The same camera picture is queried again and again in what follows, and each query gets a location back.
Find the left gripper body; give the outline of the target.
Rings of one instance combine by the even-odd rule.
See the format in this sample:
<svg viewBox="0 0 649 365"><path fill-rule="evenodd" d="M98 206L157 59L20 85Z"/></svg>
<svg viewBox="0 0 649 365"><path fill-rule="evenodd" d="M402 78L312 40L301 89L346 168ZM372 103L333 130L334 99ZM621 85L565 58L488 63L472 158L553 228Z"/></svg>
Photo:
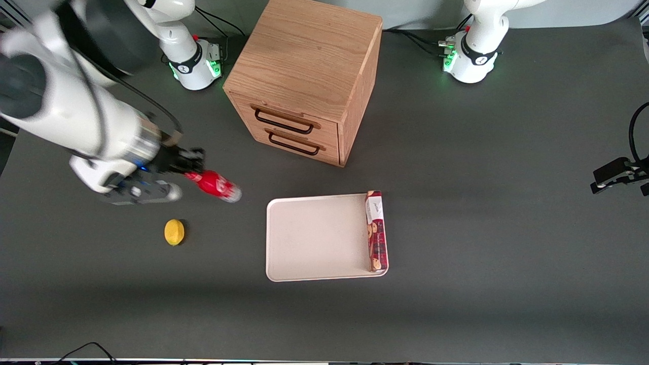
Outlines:
<svg viewBox="0 0 649 365"><path fill-rule="evenodd" d="M629 166L633 169L629 175L630 183L647 182L648 180L648 155L644 159L630 160Z"/></svg>

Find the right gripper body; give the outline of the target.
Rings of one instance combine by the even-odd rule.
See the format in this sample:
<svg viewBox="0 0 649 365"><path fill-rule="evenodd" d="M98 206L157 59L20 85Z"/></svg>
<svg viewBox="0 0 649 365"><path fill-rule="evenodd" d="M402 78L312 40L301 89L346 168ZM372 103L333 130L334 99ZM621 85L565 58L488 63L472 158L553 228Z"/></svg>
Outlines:
<svg viewBox="0 0 649 365"><path fill-rule="evenodd" d="M177 185L154 180L155 174L147 167L159 150L159 143L137 143L114 160L72 150L69 164L85 185L102 196L176 196Z"/></svg>

